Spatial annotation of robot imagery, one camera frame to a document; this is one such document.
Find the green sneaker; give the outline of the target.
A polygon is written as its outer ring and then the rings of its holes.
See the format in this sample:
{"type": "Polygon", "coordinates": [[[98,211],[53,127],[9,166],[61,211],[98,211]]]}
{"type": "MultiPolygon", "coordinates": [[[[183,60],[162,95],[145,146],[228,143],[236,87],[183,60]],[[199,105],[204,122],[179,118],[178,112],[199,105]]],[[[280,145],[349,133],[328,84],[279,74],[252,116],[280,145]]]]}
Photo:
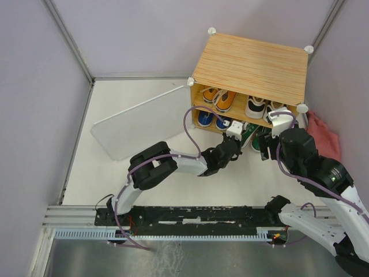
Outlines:
{"type": "Polygon", "coordinates": [[[246,148],[250,143],[253,135],[259,129],[259,125],[246,122],[242,131],[241,149],[246,148]]]}
{"type": "Polygon", "coordinates": [[[251,142],[251,149],[255,152],[260,152],[260,145],[259,145],[259,138],[258,136],[263,134],[263,133],[269,133],[271,131],[270,128],[261,128],[258,129],[252,139],[251,142]]]}

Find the black sneaker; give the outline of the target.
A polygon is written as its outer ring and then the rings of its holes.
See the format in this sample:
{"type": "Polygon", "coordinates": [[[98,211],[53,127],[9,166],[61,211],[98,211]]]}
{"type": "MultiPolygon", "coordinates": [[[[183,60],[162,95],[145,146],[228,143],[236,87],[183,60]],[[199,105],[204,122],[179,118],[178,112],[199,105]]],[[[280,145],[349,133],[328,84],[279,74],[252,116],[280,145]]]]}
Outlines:
{"type": "Polygon", "coordinates": [[[262,98],[256,98],[255,96],[249,96],[245,108],[245,114],[249,118],[261,119],[263,117],[266,108],[266,100],[262,98]]]}
{"type": "Polygon", "coordinates": [[[264,114],[263,114],[263,120],[266,122],[266,123],[269,123],[269,120],[268,120],[268,115],[271,111],[276,111],[282,107],[285,107],[286,105],[285,104],[282,104],[282,103],[279,103],[279,102],[274,102],[274,101],[269,101],[268,104],[266,105],[266,108],[265,108],[265,111],[264,111],[264,114]]]}

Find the blue sneaker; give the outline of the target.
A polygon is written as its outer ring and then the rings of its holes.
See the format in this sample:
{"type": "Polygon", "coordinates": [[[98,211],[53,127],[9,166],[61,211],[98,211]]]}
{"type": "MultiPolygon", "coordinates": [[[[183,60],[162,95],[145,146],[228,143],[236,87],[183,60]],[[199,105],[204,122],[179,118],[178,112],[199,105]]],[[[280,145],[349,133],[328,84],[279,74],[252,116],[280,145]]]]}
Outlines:
{"type": "Polygon", "coordinates": [[[217,128],[219,131],[225,131],[225,130],[229,127],[229,125],[230,125],[230,123],[231,123],[232,119],[231,119],[231,118],[229,118],[229,117],[223,117],[223,116],[221,116],[220,118],[221,118],[221,119],[217,119],[217,120],[216,120],[216,128],[217,128]]]}
{"type": "Polygon", "coordinates": [[[200,110],[198,113],[197,122],[200,127],[207,128],[212,124],[213,113],[200,110]]]}

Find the wooden shoe cabinet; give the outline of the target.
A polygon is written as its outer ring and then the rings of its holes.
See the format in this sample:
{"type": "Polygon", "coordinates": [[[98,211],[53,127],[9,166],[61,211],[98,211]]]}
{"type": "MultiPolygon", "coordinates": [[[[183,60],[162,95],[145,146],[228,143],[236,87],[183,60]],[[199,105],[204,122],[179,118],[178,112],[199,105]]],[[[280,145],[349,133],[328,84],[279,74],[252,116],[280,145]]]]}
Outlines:
{"type": "Polygon", "coordinates": [[[209,39],[187,84],[190,87],[193,125],[200,127],[200,111],[211,109],[218,115],[271,127],[262,118],[246,114],[250,103],[281,103],[295,115],[305,114],[304,102],[308,58],[313,46],[296,48],[208,29],[209,39]],[[208,90],[225,90],[236,95],[228,111],[205,101],[208,90]]]}

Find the white cabinet door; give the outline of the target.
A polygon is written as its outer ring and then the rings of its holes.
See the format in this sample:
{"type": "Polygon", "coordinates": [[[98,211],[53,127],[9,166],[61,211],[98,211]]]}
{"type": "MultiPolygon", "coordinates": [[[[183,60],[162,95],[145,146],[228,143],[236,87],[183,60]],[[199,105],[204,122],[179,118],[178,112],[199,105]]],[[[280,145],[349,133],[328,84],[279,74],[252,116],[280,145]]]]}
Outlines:
{"type": "Polygon", "coordinates": [[[179,86],[93,125],[91,134],[112,160],[124,160],[183,132],[190,88],[179,86]]]}

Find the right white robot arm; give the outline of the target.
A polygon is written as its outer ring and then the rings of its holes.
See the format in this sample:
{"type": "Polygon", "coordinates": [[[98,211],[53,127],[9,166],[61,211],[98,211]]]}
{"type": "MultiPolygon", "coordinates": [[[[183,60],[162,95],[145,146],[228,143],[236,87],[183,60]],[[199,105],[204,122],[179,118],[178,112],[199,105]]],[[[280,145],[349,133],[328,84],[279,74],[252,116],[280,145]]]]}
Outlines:
{"type": "Polygon", "coordinates": [[[350,276],[368,276],[368,211],[353,179],[337,160],[321,156],[314,138],[302,128],[278,136],[258,134],[262,160],[276,160],[283,174],[294,178],[332,211],[341,230],[304,213],[283,196],[268,202],[265,220],[298,229],[327,249],[350,276]]]}

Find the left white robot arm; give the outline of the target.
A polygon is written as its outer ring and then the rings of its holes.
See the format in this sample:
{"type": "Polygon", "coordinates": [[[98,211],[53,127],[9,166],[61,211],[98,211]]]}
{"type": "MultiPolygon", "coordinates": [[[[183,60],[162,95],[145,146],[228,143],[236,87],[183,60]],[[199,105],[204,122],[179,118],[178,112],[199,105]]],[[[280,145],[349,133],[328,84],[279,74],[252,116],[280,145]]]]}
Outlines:
{"type": "Polygon", "coordinates": [[[115,225],[123,224],[138,196],[159,185],[173,173],[188,173],[197,177],[218,173],[230,161],[238,159],[242,154],[241,146],[240,136],[223,134],[223,141],[219,145],[195,156],[174,151],[165,141],[156,143],[130,159],[127,182],[107,202],[108,219],[115,225]]]}

